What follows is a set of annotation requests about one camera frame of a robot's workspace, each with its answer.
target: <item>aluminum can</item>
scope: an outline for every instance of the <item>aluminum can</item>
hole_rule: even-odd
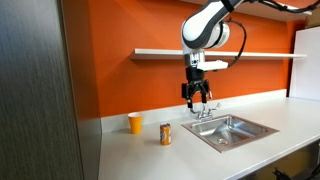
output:
[[[160,143],[164,146],[171,144],[171,126],[169,123],[160,124]]]

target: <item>white shelf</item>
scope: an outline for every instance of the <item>white shelf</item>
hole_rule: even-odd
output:
[[[204,5],[207,2],[207,0],[180,0],[180,1],[193,3],[193,4],[199,4],[199,5]],[[288,6],[288,8],[289,9],[296,9],[296,7],[292,7],[292,6]],[[270,8],[266,5],[263,5],[258,2],[242,3],[237,8],[235,8],[234,12],[249,14],[252,16],[263,17],[263,18],[267,18],[267,19],[273,19],[273,20],[284,21],[284,22],[294,21],[294,20],[298,20],[298,19],[305,19],[307,16],[312,14],[311,11],[307,11],[305,13],[299,13],[299,14],[281,12],[279,10]]]
[[[238,52],[205,51],[206,60],[233,60]],[[241,60],[282,60],[283,58],[306,58],[306,54],[243,52]],[[182,60],[182,50],[134,49],[131,59],[137,60]]]

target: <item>sink basin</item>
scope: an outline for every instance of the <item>sink basin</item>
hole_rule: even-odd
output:
[[[182,126],[221,153],[278,132],[230,114]]]

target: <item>sink drain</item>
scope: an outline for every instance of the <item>sink drain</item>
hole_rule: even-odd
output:
[[[219,139],[219,140],[218,140],[218,143],[221,144],[221,145],[227,145],[227,144],[228,144],[228,141],[225,140],[225,139]]]

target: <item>orange paper cup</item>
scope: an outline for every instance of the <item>orange paper cup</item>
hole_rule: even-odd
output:
[[[140,134],[141,126],[142,126],[142,114],[139,112],[133,112],[128,114],[131,133],[132,134]]]

